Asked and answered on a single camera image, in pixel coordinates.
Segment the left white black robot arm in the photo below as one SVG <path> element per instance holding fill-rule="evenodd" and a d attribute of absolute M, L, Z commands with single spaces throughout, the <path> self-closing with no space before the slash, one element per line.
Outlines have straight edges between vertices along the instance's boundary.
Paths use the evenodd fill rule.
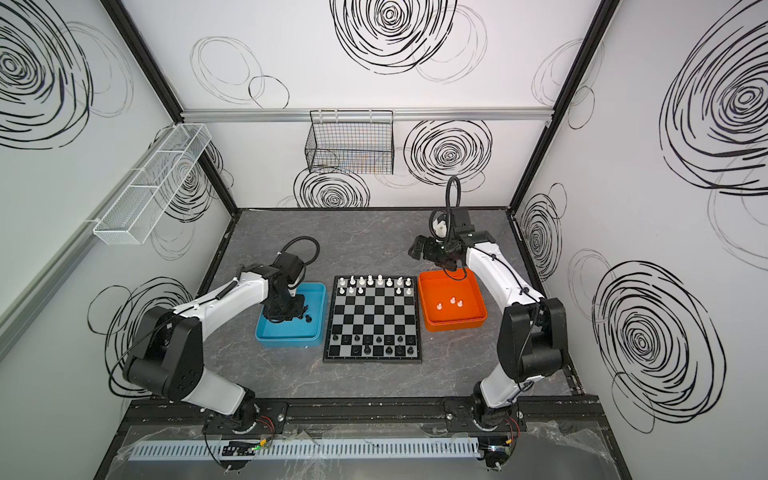
<path fill-rule="evenodd" d="M 205 366 L 204 342 L 256 305 L 269 320 L 303 317 L 305 299 L 296 289 L 306 265 L 298 256 L 280 252 L 272 263 L 244 267 L 228 283 L 195 300 L 150 308 L 128 349 L 124 380 L 156 396 L 218 414 L 235 431 L 248 431 L 260 414 L 255 394 Z"/>

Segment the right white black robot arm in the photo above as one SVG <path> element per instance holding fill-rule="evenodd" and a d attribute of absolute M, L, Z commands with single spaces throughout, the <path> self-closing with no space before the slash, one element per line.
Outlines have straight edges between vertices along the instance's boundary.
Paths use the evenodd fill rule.
<path fill-rule="evenodd" d="M 408 255 L 445 271 L 473 273 L 501 309 L 498 364 L 473 390 L 474 422 L 491 430 L 513 414 L 523 392 L 563 368 L 568 350 L 565 309 L 522 278 L 493 236 L 474 227 L 466 208 L 433 210 L 428 228 L 430 234 L 417 236 Z"/>

